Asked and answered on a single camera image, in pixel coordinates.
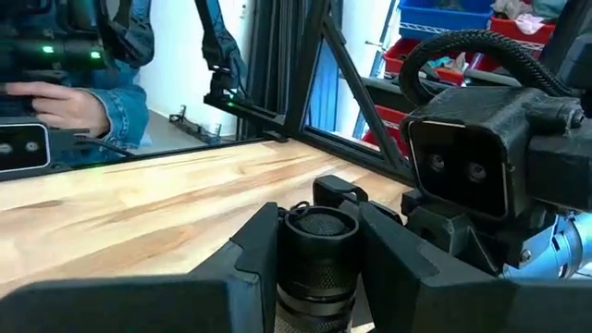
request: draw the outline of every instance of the green led light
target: green led light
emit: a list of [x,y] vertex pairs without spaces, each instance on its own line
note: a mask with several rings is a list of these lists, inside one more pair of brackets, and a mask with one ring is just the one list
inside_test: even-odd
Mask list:
[[47,54],[52,54],[53,52],[55,52],[53,46],[44,46],[41,49],[44,53],[47,53]]

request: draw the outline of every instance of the wooden tabletop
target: wooden tabletop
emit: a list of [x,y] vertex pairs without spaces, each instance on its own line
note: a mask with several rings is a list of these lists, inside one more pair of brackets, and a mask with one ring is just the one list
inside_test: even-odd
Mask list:
[[263,142],[0,183],[0,295],[54,278],[188,272],[266,202],[333,174],[399,210],[405,186],[299,142]]

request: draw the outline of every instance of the hand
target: hand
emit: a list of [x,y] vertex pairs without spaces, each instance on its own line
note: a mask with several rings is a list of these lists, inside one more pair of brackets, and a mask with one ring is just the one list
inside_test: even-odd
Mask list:
[[89,92],[46,82],[8,83],[13,96],[31,96],[37,118],[62,130],[88,129],[96,138],[109,131],[109,119],[103,103]]

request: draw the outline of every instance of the person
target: person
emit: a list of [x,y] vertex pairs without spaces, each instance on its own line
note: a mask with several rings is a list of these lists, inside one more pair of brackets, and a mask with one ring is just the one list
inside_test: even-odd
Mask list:
[[[134,0],[136,15],[148,15],[150,0]],[[107,70],[68,73],[60,84],[42,81],[9,82],[11,96],[32,98],[36,117],[52,128],[88,129],[88,136],[125,150],[137,148],[146,130],[149,110],[146,92],[135,84],[138,69],[117,62],[117,75]],[[101,146],[66,152],[71,166],[112,161],[120,155]]]

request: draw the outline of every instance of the black metal frame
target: black metal frame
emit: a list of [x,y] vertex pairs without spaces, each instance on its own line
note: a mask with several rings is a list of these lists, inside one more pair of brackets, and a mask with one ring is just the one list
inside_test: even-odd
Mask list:
[[[277,112],[218,94],[208,94],[203,101],[265,130],[274,130],[386,177],[413,185],[408,161],[399,151],[395,140],[387,134],[375,110],[372,96],[366,89],[372,82],[363,80],[358,74],[345,48],[346,41],[330,15],[331,3],[330,0],[317,0],[310,8],[302,35],[302,49],[299,52],[299,75],[290,78],[290,102],[286,115],[282,116]],[[305,125],[317,58],[323,40],[327,41],[343,78],[350,85],[354,98],[360,104],[362,114],[376,136],[380,151]],[[404,101],[402,95],[400,102],[409,110],[410,105]]]

